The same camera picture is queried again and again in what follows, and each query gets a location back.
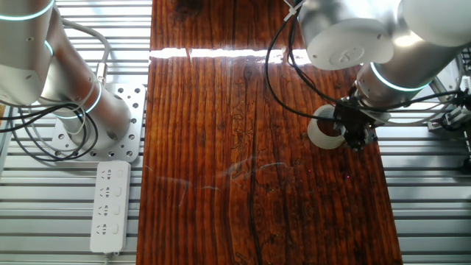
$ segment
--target electrical outlet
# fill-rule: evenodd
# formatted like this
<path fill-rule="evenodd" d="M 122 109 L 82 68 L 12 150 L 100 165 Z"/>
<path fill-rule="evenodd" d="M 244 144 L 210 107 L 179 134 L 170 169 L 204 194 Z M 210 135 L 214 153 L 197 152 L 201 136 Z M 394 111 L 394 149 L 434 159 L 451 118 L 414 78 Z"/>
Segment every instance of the electrical outlet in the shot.
<path fill-rule="evenodd" d="M 126 242 L 131 165 L 113 161 L 98 164 L 91 226 L 92 252 L 119 252 Z"/>

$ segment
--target glossy varnished wood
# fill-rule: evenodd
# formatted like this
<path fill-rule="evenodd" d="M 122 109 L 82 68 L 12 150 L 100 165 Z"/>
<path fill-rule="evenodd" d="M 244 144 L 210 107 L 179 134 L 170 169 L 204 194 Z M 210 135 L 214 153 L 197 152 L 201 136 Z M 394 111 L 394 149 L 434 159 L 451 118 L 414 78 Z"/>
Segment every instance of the glossy varnished wood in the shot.
<path fill-rule="evenodd" d="M 267 91 L 263 57 L 224 53 L 266 50 L 286 13 L 281 0 L 154 1 L 151 49 L 167 50 L 151 57 L 137 264 L 402 263 L 378 146 L 316 148 L 309 120 Z M 337 98 L 355 79 L 304 69 Z M 288 105 L 324 104 L 286 62 L 269 73 Z"/>

